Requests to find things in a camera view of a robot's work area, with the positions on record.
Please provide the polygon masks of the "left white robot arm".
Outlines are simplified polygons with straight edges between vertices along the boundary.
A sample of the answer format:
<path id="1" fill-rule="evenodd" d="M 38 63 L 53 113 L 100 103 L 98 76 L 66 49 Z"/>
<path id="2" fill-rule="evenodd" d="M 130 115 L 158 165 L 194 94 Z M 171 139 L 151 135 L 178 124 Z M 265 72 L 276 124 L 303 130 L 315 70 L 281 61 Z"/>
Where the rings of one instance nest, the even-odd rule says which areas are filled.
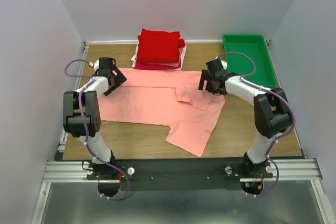
<path id="1" fill-rule="evenodd" d="M 98 99 L 108 96 L 126 82 L 126 77 L 118 69 L 116 60 L 101 57 L 95 63 L 84 60 L 94 69 L 94 74 L 81 88 L 67 91 L 63 96 L 63 127 L 66 133 L 77 138 L 91 156 L 92 173 L 104 179 L 127 178 L 124 171 L 116 166 L 113 151 L 107 147 L 102 135 L 101 116 Z"/>

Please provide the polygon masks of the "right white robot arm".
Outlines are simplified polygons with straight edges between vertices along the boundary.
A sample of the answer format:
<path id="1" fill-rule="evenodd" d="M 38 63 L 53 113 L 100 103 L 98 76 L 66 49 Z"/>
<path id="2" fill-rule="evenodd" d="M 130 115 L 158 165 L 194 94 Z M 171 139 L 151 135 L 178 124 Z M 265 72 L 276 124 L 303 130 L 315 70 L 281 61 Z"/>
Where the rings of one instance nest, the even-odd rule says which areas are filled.
<path id="1" fill-rule="evenodd" d="M 219 58 L 207 62 L 206 68 L 201 73 L 199 90 L 215 95 L 233 94 L 254 107 L 257 134 L 244 154 L 240 170 L 246 177 L 255 177 L 265 167 L 274 144 L 287 135 L 295 123 L 286 93 L 282 88 L 265 88 L 227 72 Z"/>

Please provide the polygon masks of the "pink polo shirt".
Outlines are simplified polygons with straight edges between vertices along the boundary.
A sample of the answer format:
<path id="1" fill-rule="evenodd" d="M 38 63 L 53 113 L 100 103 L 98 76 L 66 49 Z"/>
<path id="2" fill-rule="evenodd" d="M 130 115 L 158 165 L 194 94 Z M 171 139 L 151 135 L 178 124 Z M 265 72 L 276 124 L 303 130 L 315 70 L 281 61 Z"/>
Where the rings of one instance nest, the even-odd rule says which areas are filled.
<path id="1" fill-rule="evenodd" d="M 202 156 L 225 98 L 198 89 L 201 72 L 131 68 L 121 72 L 126 82 L 99 98 L 101 119 L 168 126 L 168 143 Z"/>

